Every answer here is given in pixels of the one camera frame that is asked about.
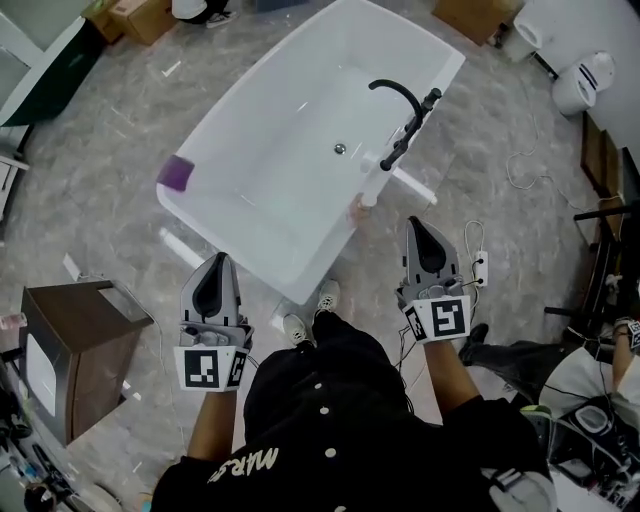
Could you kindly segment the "black curved faucet spout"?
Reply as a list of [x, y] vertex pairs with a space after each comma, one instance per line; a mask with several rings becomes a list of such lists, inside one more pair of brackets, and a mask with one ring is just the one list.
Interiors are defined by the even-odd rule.
[[403, 149], [406, 151], [409, 147], [409, 142], [416, 134], [416, 132], [422, 127], [424, 121], [424, 112], [421, 103], [415, 97], [415, 95], [402, 84], [389, 79], [377, 79], [368, 84], [370, 90], [378, 88], [387, 88], [399, 93], [404, 97], [413, 109], [413, 118], [405, 125], [405, 133], [397, 144], [394, 145], [395, 149]]

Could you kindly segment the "white bathtub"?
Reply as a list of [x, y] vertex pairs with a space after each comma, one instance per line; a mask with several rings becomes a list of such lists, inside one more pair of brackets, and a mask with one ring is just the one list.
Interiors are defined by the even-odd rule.
[[385, 159], [414, 115], [399, 93], [368, 84], [393, 80], [422, 103], [449, 87], [464, 60], [369, 0], [335, 0], [216, 102], [175, 153], [195, 164], [186, 191], [158, 184], [158, 200], [302, 304], [354, 232], [347, 213], [364, 181], [363, 155]]

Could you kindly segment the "grey waist pack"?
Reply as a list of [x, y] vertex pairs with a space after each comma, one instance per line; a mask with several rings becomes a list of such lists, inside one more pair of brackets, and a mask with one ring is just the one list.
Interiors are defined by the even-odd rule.
[[482, 468], [489, 496], [500, 512], [557, 512], [557, 494], [551, 479], [538, 472]]

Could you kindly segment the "person's left forearm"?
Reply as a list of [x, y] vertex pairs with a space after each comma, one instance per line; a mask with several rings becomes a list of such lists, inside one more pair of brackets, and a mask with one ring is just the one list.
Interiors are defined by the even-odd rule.
[[224, 462], [232, 453], [237, 392], [207, 392], [191, 435], [187, 456]]

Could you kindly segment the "person's right forearm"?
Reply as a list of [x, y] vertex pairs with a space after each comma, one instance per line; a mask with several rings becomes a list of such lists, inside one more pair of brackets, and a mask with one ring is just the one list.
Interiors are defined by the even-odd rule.
[[468, 403], [484, 401], [450, 341], [427, 343], [423, 350], [444, 425]]

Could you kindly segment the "person's white sneaker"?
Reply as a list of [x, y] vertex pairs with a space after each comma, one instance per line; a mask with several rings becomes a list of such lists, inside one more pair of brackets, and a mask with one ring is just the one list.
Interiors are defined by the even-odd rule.
[[305, 323], [295, 314], [287, 314], [283, 317], [283, 331], [295, 347], [311, 343]]
[[315, 315], [322, 312], [335, 313], [340, 300], [340, 285], [335, 280], [327, 280], [319, 291]]

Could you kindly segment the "large cardboard box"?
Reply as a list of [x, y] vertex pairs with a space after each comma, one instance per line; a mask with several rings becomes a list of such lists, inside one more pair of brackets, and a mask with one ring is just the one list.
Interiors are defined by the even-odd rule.
[[509, 22], [525, 0], [437, 0], [432, 15], [478, 46]]

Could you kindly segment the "white vanity sink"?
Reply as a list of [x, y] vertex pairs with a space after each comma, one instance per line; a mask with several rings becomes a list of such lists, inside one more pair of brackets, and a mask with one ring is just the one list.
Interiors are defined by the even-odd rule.
[[51, 416], [56, 415], [56, 373], [36, 338], [29, 333], [26, 343], [26, 379], [32, 393]]

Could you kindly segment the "black hand shower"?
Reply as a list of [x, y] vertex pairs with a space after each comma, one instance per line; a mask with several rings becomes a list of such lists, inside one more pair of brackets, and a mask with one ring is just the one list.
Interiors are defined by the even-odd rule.
[[408, 145], [402, 141], [398, 141], [394, 145], [394, 149], [383, 160], [380, 161], [380, 168], [388, 172], [392, 169], [394, 163], [407, 151]]

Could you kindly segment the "wooden steps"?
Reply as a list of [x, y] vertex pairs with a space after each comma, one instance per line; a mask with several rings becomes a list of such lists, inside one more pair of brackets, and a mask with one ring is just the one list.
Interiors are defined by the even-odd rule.
[[621, 160], [610, 134], [582, 113], [580, 166], [600, 198], [623, 202], [620, 193]]

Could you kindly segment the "brown vanity cabinet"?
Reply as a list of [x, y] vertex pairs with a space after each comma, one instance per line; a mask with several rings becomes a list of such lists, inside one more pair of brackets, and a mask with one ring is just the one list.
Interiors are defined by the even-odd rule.
[[[133, 297], [110, 280], [25, 287], [19, 330], [19, 376], [35, 399], [35, 414], [68, 446], [121, 402], [122, 386], [142, 331], [153, 324]], [[31, 333], [56, 373], [56, 415], [51, 416], [26, 379]]]

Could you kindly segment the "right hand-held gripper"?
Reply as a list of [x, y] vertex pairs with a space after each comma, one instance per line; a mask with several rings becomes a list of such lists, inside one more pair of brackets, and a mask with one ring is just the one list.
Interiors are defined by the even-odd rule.
[[470, 333], [471, 298], [459, 274], [454, 246], [434, 225], [410, 216], [406, 223], [405, 278], [399, 307], [417, 343], [463, 338]]

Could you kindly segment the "black table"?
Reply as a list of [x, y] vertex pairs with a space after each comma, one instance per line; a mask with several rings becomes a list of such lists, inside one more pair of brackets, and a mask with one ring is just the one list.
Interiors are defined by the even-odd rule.
[[640, 321], [640, 199], [628, 205], [577, 214], [596, 220], [598, 237], [589, 247], [593, 262], [581, 305], [550, 307], [544, 312], [566, 317], [566, 337], [573, 341], [610, 341], [602, 329], [620, 317]]

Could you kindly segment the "marble counter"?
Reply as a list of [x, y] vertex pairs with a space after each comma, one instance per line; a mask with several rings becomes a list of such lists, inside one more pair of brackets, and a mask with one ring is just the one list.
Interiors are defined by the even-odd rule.
[[640, 512], [640, 432], [606, 396], [551, 420], [548, 462], [623, 512]]

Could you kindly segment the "white smart toilet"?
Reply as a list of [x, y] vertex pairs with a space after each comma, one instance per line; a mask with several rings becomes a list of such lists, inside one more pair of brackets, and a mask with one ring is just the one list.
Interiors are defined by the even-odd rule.
[[575, 61], [552, 86], [552, 99], [564, 116], [591, 109], [602, 91], [614, 82], [616, 64], [613, 56], [598, 51]]

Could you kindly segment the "pink soap pump bottle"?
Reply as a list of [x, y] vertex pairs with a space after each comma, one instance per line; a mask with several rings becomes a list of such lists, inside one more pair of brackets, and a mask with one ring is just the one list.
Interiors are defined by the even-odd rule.
[[356, 193], [348, 207], [349, 224], [356, 229], [359, 224], [368, 218], [371, 210], [377, 204], [379, 190], [379, 178], [384, 176], [380, 168], [380, 156], [376, 153], [366, 152], [360, 164], [360, 170], [364, 174], [363, 184]]

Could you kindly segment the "dark green bathtub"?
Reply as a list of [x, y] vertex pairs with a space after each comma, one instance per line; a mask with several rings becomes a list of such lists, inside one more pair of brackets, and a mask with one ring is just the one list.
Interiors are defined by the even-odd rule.
[[35, 125], [68, 105], [105, 46], [83, 17], [74, 20], [14, 87], [0, 108], [0, 127]]

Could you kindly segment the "person's black top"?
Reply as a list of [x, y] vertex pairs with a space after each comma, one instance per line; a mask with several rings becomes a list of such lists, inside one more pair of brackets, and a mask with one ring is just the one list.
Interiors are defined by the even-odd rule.
[[372, 336], [336, 313], [306, 327], [311, 343], [258, 367], [231, 455], [186, 453], [150, 512], [500, 512], [482, 468], [552, 480], [533, 426], [507, 401], [482, 397], [427, 423]]

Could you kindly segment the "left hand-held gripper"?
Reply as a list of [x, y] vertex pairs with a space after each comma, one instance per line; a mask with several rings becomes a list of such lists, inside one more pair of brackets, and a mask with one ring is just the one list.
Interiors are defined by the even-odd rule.
[[[236, 266], [220, 252], [200, 265], [181, 292], [185, 321], [239, 323], [241, 305]], [[176, 370], [184, 391], [222, 393], [239, 389], [252, 348], [254, 328], [183, 322], [174, 348]]]

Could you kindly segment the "purple sponge block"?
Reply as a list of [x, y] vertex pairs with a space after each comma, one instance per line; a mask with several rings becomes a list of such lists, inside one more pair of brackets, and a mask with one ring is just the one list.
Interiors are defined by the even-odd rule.
[[185, 192], [195, 164], [178, 155], [171, 155], [160, 169], [156, 183], [168, 189]]

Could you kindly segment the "white cabinet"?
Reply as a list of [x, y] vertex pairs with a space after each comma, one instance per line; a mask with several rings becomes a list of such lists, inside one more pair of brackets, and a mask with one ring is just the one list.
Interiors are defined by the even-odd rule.
[[24, 149], [32, 130], [32, 126], [0, 127], [0, 222], [16, 180], [30, 168]]

